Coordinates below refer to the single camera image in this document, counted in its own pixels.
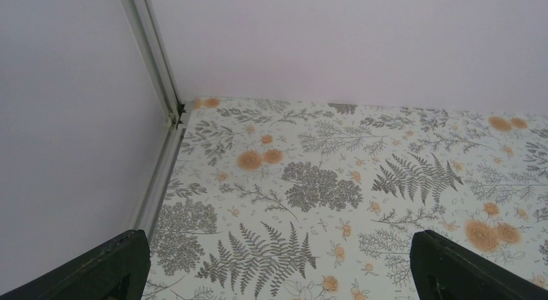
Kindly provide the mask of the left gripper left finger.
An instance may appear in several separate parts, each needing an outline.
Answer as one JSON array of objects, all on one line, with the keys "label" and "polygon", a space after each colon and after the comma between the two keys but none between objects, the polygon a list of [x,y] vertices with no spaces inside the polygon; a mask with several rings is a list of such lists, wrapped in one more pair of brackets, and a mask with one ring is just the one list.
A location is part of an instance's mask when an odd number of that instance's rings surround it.
[{"label": "left gripper left finger", "polygon": [[1,299],[141,299],[151,267],[143,230],[127,230]]}]

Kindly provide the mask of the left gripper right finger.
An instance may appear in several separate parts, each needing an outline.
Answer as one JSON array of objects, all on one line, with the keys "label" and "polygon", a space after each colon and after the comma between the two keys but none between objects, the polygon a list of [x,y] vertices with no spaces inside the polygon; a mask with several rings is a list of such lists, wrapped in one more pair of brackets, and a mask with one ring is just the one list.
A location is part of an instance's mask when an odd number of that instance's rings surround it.
[{"label": "left gripper right finger", "polygon": [[432,230],[413,235],[410,269],[422,300],[547,299],[547,290]]}]

